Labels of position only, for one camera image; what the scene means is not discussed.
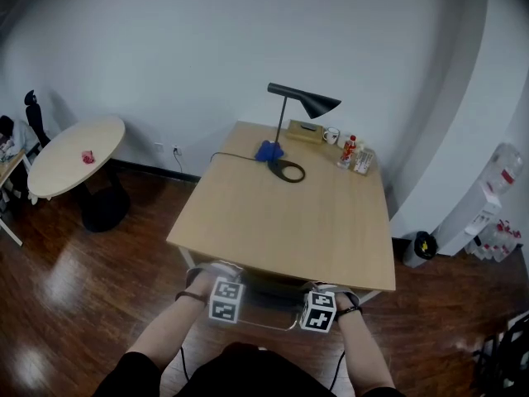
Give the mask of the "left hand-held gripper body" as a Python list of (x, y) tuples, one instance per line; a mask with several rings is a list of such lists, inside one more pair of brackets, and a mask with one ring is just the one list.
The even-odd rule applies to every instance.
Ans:
[(186, 285), (190, 285), (202, 271), (215, 277), (214, 286), (207, 300), (208, 317), (224, 323), (236, 324), (245, 293), (245, 286), (241, 282), (243, 270), (225, 261), (202, 263), (188, 270)]

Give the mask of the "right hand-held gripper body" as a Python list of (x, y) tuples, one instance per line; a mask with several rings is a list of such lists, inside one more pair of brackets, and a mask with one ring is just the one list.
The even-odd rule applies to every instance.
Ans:
[[(309, 282), (303, 286), (304, 303), (299, 327), (312, 332), (329, 333), (331, 323), (344, 314), (361, 311), (360, 298), (351, 289), (323, 282)], [(348, 305), (339, 309), (336, 296), (343, 294)]]

